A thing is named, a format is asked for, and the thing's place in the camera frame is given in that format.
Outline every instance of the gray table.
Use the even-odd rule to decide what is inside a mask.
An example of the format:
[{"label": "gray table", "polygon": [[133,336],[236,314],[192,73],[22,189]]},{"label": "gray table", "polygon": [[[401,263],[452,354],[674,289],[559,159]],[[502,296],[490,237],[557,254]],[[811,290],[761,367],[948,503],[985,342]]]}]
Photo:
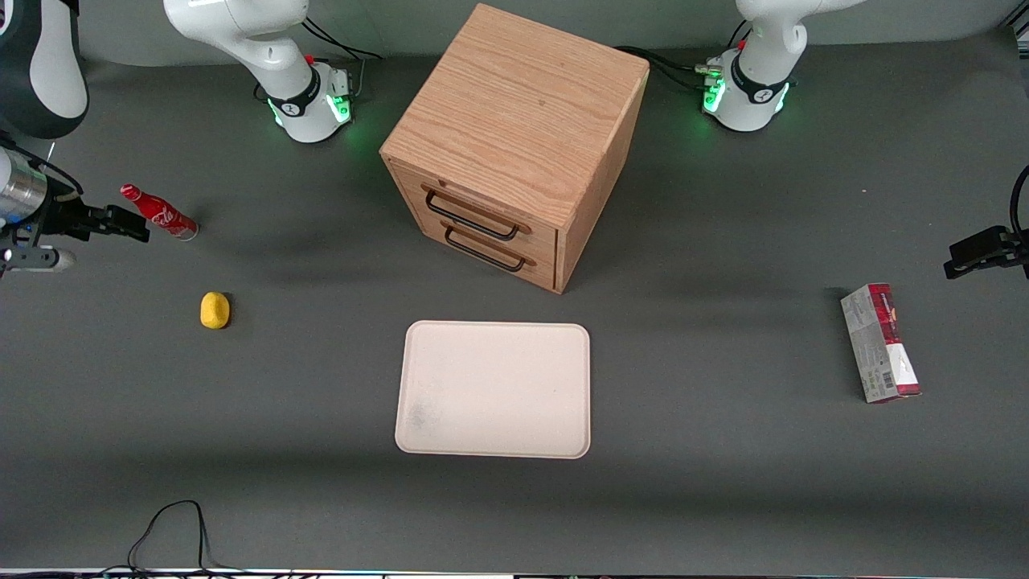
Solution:
[{"label": "gray table", "polygon": [[[246,567],[1029,574],[1029,281],[941,266],[1005,221],[1029,156],[1008,35],[814,47],[750,135],[654,75],[562,297],[407,214],[377,149],[432,64],[370,63],[356,122],[314,146],[242,67],[91,71],[56,161],[96,204],[131,180],[203,230],[69,242],[74,269],[0,283],[0,566],[119,563],[194,498]],[[861,398],[837,300],[872,281],[894,285],[919,399]],[[212,289],[223,332],[198,323]],[[400,453],[423,319],[586,326],[590,454]],[[188,567],[194,533],[170,513],[142,563]]]}]

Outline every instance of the wooden drawer cabinet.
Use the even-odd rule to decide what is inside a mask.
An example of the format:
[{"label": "wooden drawer cabinet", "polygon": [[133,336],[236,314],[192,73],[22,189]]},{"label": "wooden drawer cabinet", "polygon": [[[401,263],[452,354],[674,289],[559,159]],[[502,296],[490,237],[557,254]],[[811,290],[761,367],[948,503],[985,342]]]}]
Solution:
[{"label": "wooden drawer cabinet", "polygon": [[380,152],[426,236],[560,294],[625,165],[647,72],[480,4]]}]

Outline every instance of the green led light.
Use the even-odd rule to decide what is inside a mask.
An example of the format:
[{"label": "green led light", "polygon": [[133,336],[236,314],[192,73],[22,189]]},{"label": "green led light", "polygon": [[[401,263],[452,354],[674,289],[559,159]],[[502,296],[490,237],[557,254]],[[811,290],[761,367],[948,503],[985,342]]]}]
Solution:
[{"label": "green led light", "polygon": [[335,119],[341,124],[350,120],[350,99],[347,97],[325,95],[325,102],[328,103],[328,106],[332,109],[332,114],[335,115]]},{"label": "green led light", "polygon": [[786,93],[788,92],[789,92],[789,82],[786,82],[786,85],[782,87],[782,95],[779,96],[779,104],[775,105],[776,112],[782,110],[782,105],[786,102]]},{"label": "green led light", "polygon": [[714,112],[718,110],[718,105],[721,103],[721,97],[725,94],[725,81],[719,78],[717,83],[708,88],[708,93],[710,94],[704,97],[704,108],[706,108],[708,112]]},{"label": "green led light", "polygon": [[282,126],[282,118],[279,118],[279,111],[275,109],[275,105],[272,104],[272,99],[268,100],[268,106],[272,109],[272,114],[275,115],[275,123]]}]

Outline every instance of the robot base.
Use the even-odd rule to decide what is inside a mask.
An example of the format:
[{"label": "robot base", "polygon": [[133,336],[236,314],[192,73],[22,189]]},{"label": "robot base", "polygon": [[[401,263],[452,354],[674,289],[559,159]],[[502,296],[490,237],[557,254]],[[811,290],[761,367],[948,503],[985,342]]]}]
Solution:
[{"label": "robot base", "polygon": [[321,78],[321,94],[307,107],[301,116],[280,114],[269,101],[275,121],[294,140],[316,143],[331,137],[351,118],[350,77],[346,70],[336,70],[324,63],[315,63]]},{"label": "robot base", "polygon": [[[732,48],[708,59],[707,64],[720,66],[722,70],[728,71],[738,53],[740,50]],[[779,95],[773,95],[766,103],[754,104],[750,102],[747,93],[736,83],[732,74],[722,74],[704,93],[701,110],[714,116],[729,129],[749,133],[768,124],[772,116],[782,110],[783,99],[788,91],[787,82]]]}]

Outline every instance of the metal cylinder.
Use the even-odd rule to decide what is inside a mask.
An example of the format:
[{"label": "metal cylinder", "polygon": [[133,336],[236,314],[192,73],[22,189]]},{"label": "metal cylinder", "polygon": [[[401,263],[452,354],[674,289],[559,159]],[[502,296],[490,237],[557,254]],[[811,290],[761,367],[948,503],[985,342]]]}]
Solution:
[{"label": "metal cylinder", "polygon": [[43,204],[46,176],[30,167],[21,154],[5,148],[0,151],[0,219],[17,223]]}]

